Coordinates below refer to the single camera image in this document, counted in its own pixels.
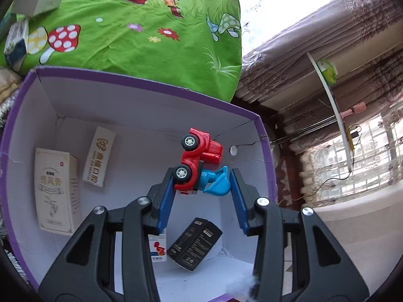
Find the green tissue pack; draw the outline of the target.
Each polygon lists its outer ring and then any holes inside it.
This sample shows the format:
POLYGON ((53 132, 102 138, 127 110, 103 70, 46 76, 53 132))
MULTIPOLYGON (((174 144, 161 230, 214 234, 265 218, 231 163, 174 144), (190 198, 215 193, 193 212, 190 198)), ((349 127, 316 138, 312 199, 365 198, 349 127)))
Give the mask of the green tissue pack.
POLYGON ((334 85, 337 82, 338 70, 334 63, 328 59, 320 59, 316 62, 321 74, 328 85, 334 85))

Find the green cartoon tablecloth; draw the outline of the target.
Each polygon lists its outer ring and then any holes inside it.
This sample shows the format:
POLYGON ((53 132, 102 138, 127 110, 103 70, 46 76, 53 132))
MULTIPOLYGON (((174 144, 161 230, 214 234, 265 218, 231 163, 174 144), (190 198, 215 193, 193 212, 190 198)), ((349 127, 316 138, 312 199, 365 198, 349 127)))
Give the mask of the green cartoon tablecloth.
POLYGON ((19 72, 98 70, 228 102, 241 75, 240 20, 239 0, 62 0, 29 20, 19 72))

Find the beige medicine box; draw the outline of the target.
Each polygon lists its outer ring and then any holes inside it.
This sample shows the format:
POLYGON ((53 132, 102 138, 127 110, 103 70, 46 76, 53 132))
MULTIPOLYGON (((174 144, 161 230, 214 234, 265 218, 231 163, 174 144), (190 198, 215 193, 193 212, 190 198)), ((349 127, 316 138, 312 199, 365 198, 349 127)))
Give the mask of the beige medicine box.
POLYGON ((72 154, 36 149, 34 191, 40 228, 71 236, 81 224, 79 160, 72 154))

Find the striped sofa cushion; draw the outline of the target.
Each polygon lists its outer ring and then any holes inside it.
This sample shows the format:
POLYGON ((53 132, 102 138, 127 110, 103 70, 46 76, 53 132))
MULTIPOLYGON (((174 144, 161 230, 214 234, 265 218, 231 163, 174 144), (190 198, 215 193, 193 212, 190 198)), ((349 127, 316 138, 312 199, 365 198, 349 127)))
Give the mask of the striped sofa cushion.
POLYGON ((22 83, 22 78, 14 71, 1 67, 0 69, 0 117, 1 128, 6 123, 8 113, 14 104, 18 90, 22 83))

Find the white pink plain box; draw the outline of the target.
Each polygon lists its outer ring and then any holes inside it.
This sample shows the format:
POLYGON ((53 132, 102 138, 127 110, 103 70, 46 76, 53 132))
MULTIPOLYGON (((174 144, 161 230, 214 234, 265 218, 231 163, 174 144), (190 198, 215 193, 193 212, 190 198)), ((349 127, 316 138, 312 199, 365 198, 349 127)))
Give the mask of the white pink plain box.
POLYGON ((58 9, 62 0, 14 0, 11 12, 27 17, 35 17, 39 14, 58 9))

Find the white blue medicine box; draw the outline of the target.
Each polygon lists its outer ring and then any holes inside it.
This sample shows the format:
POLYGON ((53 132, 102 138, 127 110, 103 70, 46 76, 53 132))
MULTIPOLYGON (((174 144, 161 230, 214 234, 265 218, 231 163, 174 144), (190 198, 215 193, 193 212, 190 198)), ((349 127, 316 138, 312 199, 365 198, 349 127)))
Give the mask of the white blue medicine box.
POLYGON ((153 262, 165 262, 167 260, 167 240, 166 231, 160 235, 148 236, 150 255, 153 262))

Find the white wall shelf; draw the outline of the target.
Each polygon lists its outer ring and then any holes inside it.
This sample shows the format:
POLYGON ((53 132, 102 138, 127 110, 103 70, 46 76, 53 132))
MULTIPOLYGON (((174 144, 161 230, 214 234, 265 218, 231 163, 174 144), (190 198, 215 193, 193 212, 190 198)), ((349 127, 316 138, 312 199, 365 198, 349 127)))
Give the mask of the white wall shelf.
POLYGON ((307 52, 306 53, 309 61, 311 62, 311 64, 314 67, 314 70, 316 71, 316 74, 318 75, 318 78, 320 79, 321 84, 323 85, 324 91, 326 93, 326 96, 328 97, 329 103, 331 105, 331 109, 333 111, 334 114, 334 119, 336 120, 336 123, 338 125, 338 128, 340 130, 340 135, 342 137, 342 142, 343 142, 343 146, 344 146, 344 150, 346 153, 346 166, 348 168, 348 172, 352 172, 352 155, 351 155, 351 148, 350 148, 350 143, 348 142, 348 137, 347 137, 347 133, 346 133, 346 126, 344 124, 344 120, 343 118, 340 116, 340 110, 338 109, 338 105, 336 103, 335 98, 333 97, 333 94, 329 88, 329 85, 326 83, 323 75, 321 74, 316 61, 314 60, 314 58, 312 57, 312 55, 307 52))

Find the teal patterned box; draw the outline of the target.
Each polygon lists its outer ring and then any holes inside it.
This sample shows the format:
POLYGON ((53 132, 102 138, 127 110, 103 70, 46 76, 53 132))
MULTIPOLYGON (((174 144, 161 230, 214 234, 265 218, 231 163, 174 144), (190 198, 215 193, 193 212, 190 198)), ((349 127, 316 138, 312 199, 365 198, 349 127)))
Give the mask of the teal patterned box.
POLYGON ((16 15, 13 13, 8 13, 4 16, 0 24, 0 40, 4 39, 11 26, 16 22, 16 15))

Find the pink handheld massager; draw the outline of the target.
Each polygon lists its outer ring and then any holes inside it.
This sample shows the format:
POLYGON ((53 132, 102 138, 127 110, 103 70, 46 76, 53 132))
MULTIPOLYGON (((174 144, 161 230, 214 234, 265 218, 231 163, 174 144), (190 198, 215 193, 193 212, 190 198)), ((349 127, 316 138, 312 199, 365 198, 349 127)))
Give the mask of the pink handheld massager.
POLYGON ((353 107, 343 111, 340 113, 340 116, 344 119, 354 114, 360 114, 366 110, 365 102, 359 102, 358 104, 354 105, 353 107))

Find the mauve curtain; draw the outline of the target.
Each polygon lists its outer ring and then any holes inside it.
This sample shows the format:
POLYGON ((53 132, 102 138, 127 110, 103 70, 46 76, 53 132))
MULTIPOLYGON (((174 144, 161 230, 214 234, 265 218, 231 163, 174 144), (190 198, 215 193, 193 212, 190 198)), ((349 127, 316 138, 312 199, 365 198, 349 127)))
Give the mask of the mauve curtain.
POLYGON ((402 98, 402 0, 330 0, 243 57, 236 97, 295 154, 345 135, 402 98))

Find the black small box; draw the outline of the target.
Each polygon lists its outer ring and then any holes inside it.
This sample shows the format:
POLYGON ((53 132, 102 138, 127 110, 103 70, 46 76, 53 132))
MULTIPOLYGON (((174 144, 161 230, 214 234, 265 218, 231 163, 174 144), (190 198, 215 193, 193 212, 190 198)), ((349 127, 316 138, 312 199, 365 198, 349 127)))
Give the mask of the black small box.
POLYGON ((167 250, 167 256, 184 269, 194 271, 222 234, 211 221, 196 217, 167 250))

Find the white orange oral liquid box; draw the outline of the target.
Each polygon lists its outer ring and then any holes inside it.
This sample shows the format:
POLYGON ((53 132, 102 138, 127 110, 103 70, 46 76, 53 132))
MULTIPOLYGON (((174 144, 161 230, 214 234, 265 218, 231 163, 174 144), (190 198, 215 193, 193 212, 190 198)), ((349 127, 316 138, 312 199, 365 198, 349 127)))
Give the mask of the white orange oral liquid box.
POLYGON ((83 170, 84 182, 97 187, 104 187, 114 141, 114 132, 101 126, 96 128, 83 170))

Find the purple cardboard box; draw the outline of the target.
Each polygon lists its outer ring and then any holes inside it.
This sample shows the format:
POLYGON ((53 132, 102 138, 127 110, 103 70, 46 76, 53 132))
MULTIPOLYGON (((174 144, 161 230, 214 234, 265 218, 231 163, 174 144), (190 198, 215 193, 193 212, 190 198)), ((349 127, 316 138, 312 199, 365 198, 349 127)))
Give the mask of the purple cardboard box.
MULTIPOLYGON (((261 118, 187 89, 117 74, 38 67, 24 80, 1 139, 1 204, 12 251, 38 290, 69 237, 40 229, 34 194, 36 148, 79 159, 82 219, 98 205, 125 207, 162 182, 180 163, 190 128, 210 133, 223 146, 223 165, 238 168, 245 183, 269 200, 277 197, 269 139, 261 118), (83 181, 97 127, 115 133, 104 187, 83 181)), ((257 237, 240 229, 231 195, 176 194, 167 224, 167 246, 195 217, 223 235, 190 272, 168 259, 153 264, 161 301, 211 301, 251 282, 257 237)))

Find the red blue toy truck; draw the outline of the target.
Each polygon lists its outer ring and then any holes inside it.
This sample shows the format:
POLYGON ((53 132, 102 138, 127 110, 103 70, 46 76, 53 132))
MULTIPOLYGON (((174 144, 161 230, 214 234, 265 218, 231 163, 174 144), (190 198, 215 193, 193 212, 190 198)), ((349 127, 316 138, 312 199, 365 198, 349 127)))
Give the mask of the red blue toy truck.
POLYGON ((212 140, 209 133, 191 128, 181 140, 184 152, 175 167, 174 188, 182 194, 201 191, 213 196, 229 193, 229 170, 219 168, 223 146, 212 140))

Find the white green medicine box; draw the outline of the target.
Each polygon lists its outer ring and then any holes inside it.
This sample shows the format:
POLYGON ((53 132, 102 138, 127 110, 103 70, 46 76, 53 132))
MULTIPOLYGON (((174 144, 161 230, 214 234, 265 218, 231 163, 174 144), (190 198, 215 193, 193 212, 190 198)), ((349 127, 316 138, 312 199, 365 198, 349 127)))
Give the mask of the white green medicine box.
POLYGON ((7 67, 19 72, 27 55, 29 22, 27 18, 14 23, 8 32, 4 48, 7 67))

